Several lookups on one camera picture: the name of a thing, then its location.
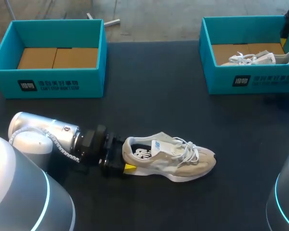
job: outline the cable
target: cable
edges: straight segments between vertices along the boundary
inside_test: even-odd
[[[25,128],[21,128],[21,129],[17,130],[16,132],[14,132],[14,133],[12,134],[12,136],[11,136],[11,138],[10,138],[10,140],[9,140],[10,145],[13,145],[13,142],[14,142],[15,137],[16,137],[19,133],[22,133],[22,132],[24,132],[24,131],[36,131],[36,132],[38,132],[38,133],[40,133],[40,134],[42,134],[42,135],[44,135],[44,136],[49,137],[49,138],[53,141],[54,145],[59,149],[59,151],[60,151],[63,155],[65,155],[66,157],[68,157],[68,158],[76,161],[77,163],[80,162],[80,161],[79,161],[79,158],[77,158],[77,157],[71,155],[70,153],[68,153],[68,152],[61,146],[61,144],[59,143],[59,141],[57,140],[57,138],[56,138],[54,135],[52,135],[48,130],[46,130],[46,129],[44,129],[44,128],[36,128],[36,127],[25,127]]]

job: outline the white sneaker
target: white sneaker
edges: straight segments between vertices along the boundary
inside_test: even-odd
[[[158,174],[174,182],[202,177],[216,164],[211,150],[164,132],[142,138],[128,137],[122,154],[127,164],[137,167],[133,175]]]
[[[229,62],[222,66],[235,65],[252,65],[252,64],[289,64],[289,52],[287,54],[277,55],[268,51],[260,52],[259,54],[234,55],[229,58]]]

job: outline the teal box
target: teal box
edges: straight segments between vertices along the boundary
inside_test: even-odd
[[[98,48],[96,68],[18,70],[24,48]],[[7,99],[103,96],[103,20],[12,21],[0,44],[0,90]]]
[[[284,23],[284,16],[203,18],[199,52],[209,94],[289,92],[289,64],[218,66],[212,49],[215,44],[280,43]],[[284,52],[289,52],[289,37]]]

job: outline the shoelace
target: shoelace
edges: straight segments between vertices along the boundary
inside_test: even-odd
[[[254,61],[257,59],[254,54],[246,54],[243,55],[242,53],[238,52],[239,55],[234,55],[229,58],[229,62],[231,63],[238,63],[239,65],[247,65],[253,64]]]
[[[179,164],[182,165],[184,163],[197,163],[199,161],[199,152],[197,149],[197,146],[193,144],[192,142],[186,142],[185,140],[179,138],[179,137],[173,137],[174,139],[177,140],[176,147],[184,147],[185,150],[182,154],[178,155],[175,152],[172,152],[172,159],[182,159],[181,163]]]

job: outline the concrete floor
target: concrete floor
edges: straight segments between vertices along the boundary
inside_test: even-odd
[[[108,41],[198,39],[204,16],[281,15],[289,0],[10,0],[16,19],[83,19],[86,13],[105,21],[120,18],[106,29]],[[0,41],[10,23],[0,0]]]

